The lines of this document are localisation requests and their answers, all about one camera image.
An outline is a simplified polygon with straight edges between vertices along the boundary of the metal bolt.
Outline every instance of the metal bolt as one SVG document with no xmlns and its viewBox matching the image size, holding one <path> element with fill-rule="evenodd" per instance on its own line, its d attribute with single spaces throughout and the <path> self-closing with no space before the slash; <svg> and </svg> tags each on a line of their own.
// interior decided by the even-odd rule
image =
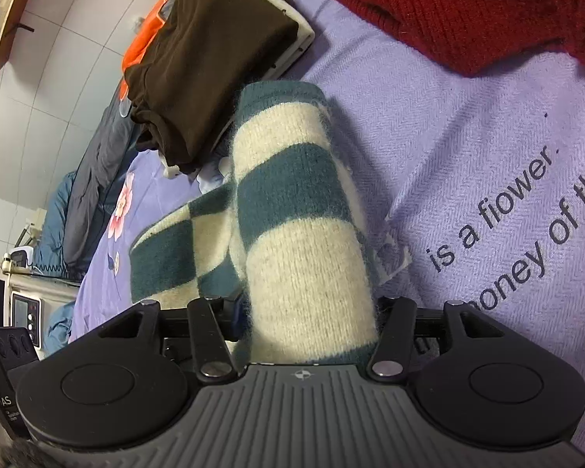
<svg viewBox="0 0 585 468">
<path fill-rule="evenodd" d="M 372 371 L 378 376 L 396 376 L 403 373 L 403 366 L 396 361 L 379 361 L 372 365 Z"/>
<path fill-rule="evenodd" d="M 203 373 L 203 375 L 209 376 L 211 378 L 228 375 L 231 373 L 231 371 L 232 371 L 231 365 L 223 361 L 207 362 L 206 364 L 201 366 L 201 372 Z"/>
</svg>

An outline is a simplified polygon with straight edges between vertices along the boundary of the blue garment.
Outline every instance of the blue garment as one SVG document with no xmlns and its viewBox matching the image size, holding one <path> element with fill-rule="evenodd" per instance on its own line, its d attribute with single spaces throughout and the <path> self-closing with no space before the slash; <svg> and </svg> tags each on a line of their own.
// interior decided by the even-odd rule
<svg viewBox="0 0 585 468">
<path fill-rule="evenodd" d="M 47 331 L 44 336 L 44 352 L 46 356 L 58 352 L 67 346 L 72 333 L 73 306 L 76 301 L 61 306 L 50 315 Z"/>
</svg>

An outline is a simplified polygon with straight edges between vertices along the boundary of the digital display screen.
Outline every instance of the digital display screen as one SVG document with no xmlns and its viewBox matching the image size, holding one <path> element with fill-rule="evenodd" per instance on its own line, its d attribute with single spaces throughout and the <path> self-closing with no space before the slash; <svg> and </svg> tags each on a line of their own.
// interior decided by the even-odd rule
<svg viewBox="0 0 585 468">
<path fill-rule="evenodd" d="M 26 327 L 28 323 L 28 303 L 14 300 L 13 325 L 15 327 Z"/>
</svg>

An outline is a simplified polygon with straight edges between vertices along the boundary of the gray ribbed panel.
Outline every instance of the gray ribbed panel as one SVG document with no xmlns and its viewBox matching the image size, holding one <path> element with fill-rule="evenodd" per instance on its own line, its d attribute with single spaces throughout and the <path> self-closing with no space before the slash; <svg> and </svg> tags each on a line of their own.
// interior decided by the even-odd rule
<svg viewBox="0 0 585 468">
<path fill-rule="evenodd" d="M 462 445 L 428 425 L 400 387 L 352 366 L 253 365 L 240 381 L 207 387 L 154 441 L 79 454 L 44 445 L 68 468 L 575 468 L 568 444 L 523 453 Z"/>
</svg>

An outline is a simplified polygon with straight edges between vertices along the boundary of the checkered sweater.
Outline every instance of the checkered sweater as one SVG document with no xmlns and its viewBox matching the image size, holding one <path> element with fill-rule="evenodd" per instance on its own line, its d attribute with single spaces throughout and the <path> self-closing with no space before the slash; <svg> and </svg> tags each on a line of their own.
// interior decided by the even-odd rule
<svg viewBox="0 0 585 468">
<path fill-rule="evenodd" d="M 260 82 L 243 90 L 232 180 L 137 238 L 132 300 L 184 308 L 200 296 L 250 299 L 253 362 L 363 362 L 378 334 L 364 219 L 331 153 L 316 86 Z"/>
</svg>

